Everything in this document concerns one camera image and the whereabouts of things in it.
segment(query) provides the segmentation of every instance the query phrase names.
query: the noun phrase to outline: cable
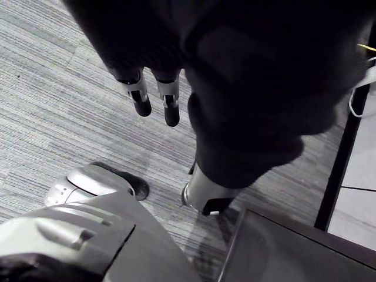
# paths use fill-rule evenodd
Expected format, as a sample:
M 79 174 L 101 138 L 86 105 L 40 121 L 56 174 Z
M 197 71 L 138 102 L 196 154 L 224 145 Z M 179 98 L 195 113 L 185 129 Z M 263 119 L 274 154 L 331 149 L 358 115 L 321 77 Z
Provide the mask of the cable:
M 373 57 L 373 58 L 371 58 L 371 59 L 368 59 L 368 62 L 371 62 L 371 61 L 373 61 L 373 60 L 376 60 L 376 57 Z M 354 94 L 355 94 L 355 88 L 352 90 L 352 92 L 351 92 L 351 96 L 350 96 L 350 99 L 348 100 L 348 107 L 350 108 L 350 111 L 351 111 L 351 113 L 355 116 L 355 117 L 357 117 L 357 118 L 367 118 L 367 117 L 369 117 L 369 116 L 373 116 L 373 115 L 375 115 L 376 114 L 376 111 L 375 112 L 371 112 L 371 113 L 363 113 L 363 114 L 361 114 L 361 115 L 358 115 L 357 113 L 355 113 L 355 111 L 354 111 L 354 109 L 353 109 L 353 98 L 354 98 Z
M 371 51 L 376 51 L 376 48 L 372 48 L 372 47 L 369 47 L 369 46 L 364 45 L 364 44 L 358 43 L 358 46 L 363 47 L 363 48 L 368 49 L 368 50 L 371 50 Z

